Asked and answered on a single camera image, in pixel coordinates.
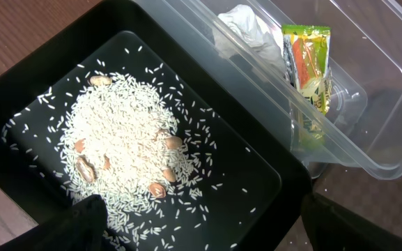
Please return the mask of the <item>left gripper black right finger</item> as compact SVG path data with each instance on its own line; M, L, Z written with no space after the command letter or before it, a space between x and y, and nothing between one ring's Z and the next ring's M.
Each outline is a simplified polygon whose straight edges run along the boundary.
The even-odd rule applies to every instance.
M314 251L402 251L402 238L316 193L302 199L302 222Z

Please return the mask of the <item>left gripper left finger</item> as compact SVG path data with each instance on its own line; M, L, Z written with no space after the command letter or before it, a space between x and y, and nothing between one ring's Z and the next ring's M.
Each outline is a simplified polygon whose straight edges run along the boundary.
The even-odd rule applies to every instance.
M3 245L0 251L101 250L107 228L107 208L91 195L45 223Z

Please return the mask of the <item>rice grains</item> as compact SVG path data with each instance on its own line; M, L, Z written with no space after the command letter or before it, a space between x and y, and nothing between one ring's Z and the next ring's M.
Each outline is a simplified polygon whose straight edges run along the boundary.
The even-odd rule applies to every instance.
M112 83L93 86L94 75ZM168 149L170 136L182 146ZM74 148L80 139L82 153ZM244 142L143 46L96 52L8 119L1 141L71 202L102 197L109 250L238 248L249 213L227 210L236 208L231 177ZM94 183L80 176L78 157L93 168ZM176 182L163 176L167 168ZM151 183L166 197L154 198Z

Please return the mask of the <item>green orange snack wrapper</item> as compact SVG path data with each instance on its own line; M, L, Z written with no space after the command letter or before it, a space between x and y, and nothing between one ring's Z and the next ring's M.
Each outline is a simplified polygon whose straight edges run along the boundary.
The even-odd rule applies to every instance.
M332 92L331 28L284 24L281 32L287 80L309 104L321 114L327 114Z

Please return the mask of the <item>white tissue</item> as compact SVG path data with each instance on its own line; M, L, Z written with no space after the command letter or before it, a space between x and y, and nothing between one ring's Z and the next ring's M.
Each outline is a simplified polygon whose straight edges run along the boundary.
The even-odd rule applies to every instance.
M283 36L279 27L266 24L250 6L243 4L217 17L268 64L282 72L286 70L282 55Z

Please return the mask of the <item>tan nut shell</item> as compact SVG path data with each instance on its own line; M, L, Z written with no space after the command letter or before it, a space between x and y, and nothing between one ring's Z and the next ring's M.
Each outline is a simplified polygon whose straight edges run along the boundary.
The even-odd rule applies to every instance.
M85 139L80 139L80 140L75 142L74 148L75 148L76 152L82 153L82 151L85 149L84 141L85 141Z
M177 136L170 136L165 139L165 144L168 149L173 150L173 149L178 149L179 147L181 147L183 144L183 141L181 138L179 138Z
M151 183L148 186L148 189L149 189L151 195L156 199L165 198L167 195L165 187L159 183Z
M163 176L165 177L165 179L168 180L168 182L170 182L170 183L176 182L176 175L174 174L172 169L170 169L170 168L164 169L162 171L162 173L163 173Z
M103 169L104 170L108 170L111 167L111 163L110 163L110 159L104 155L104 165L103 165Z
M93 86L106 86L112 83L112 79L108 76L94 75L89 79L89 83Z
M87 164L86 160L82 157L78 157L75 163L75 167L79 172L80 176L87 182L87 183L94 183L95 182L95 173L93 168Z

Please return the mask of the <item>dark brown serving tray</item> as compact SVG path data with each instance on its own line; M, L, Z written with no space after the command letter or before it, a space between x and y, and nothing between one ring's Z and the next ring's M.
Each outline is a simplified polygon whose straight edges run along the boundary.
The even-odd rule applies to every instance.
M363 169L329 165L313 191L402 238L402 176L384 181Z

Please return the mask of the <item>black rectangular tray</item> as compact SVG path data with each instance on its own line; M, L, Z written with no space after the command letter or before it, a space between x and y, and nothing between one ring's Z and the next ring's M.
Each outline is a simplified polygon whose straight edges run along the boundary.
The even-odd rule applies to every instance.
M273 250L311 189L307 170L137 3L103 1L0 76L0 186L37 222L72 204L59 140L96 72L153 84L201 164L201 196L176 190L108 230L103 250Z

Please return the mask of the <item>clear plastic bin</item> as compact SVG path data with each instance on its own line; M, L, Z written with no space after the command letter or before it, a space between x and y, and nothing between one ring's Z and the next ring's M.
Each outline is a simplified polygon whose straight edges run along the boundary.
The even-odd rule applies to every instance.
M402 176L402 7L395 1L246 1L272 29L328 26L330 110L321 114L284 72L219 18L236 1L139 5L298 160Z

